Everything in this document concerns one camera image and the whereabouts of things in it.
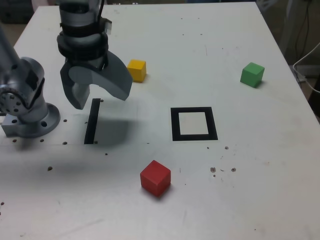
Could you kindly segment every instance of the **yellow cube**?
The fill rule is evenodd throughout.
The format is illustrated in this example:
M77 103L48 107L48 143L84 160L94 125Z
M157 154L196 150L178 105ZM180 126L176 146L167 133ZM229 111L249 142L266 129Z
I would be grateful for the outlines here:
M134 82L142 83L145 80L147 74L147 64L145 61L132 59L127 68Z

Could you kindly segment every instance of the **black strip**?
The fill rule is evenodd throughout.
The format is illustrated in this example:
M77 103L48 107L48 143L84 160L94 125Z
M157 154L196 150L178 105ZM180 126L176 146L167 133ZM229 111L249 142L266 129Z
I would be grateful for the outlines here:
M85 26L69 26L60 23L60 27L65 35L73 38L84 38L99 33L99 25L96 22Z
M100 5L98 19L97 19L98 24L100 23L100 20L101 20L101 15L102 15L102 10L104 9L104 5L105 5L105 0L101 0L101 5Z
M89 12L88 3L80 2L62 2L60 3L60 10L72 13L72 14L85 14Z
M65 41L65 36L63 32L57 37L58 50L59 52L70 60L78 60L78 61L89 61L97 59L104 54L109 49L108 46L108 36L107 34L101 35L101 41L97 44L87 47L71 47Z
M94 144L96 127L98 122L99 107L100 98L92 99L89 120L84 137L84 144Z

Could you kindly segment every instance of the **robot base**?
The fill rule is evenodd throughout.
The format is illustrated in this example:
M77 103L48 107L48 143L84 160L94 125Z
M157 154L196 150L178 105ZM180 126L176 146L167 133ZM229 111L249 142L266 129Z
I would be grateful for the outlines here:
M35 122L22 122L18 117L7 114L2 128L7 137L36 138L48 134L60 122L60 113L56 106L46 103L47 115Z

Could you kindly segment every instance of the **red cube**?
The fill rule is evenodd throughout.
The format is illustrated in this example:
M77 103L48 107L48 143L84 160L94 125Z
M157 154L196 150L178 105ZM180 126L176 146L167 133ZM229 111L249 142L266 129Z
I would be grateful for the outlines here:
M160 197L170 186L171 171L153 160L140 173L141 186L156 197Z

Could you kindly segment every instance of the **black square outline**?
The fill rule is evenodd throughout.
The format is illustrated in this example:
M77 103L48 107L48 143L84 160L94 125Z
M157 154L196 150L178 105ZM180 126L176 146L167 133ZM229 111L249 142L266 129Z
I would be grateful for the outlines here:
M204 113L208 134L188 134L181 135L179 113ZM218 140L214 115L212 108L208 107L172 107L171 108L171 128L173 141L205 141Z

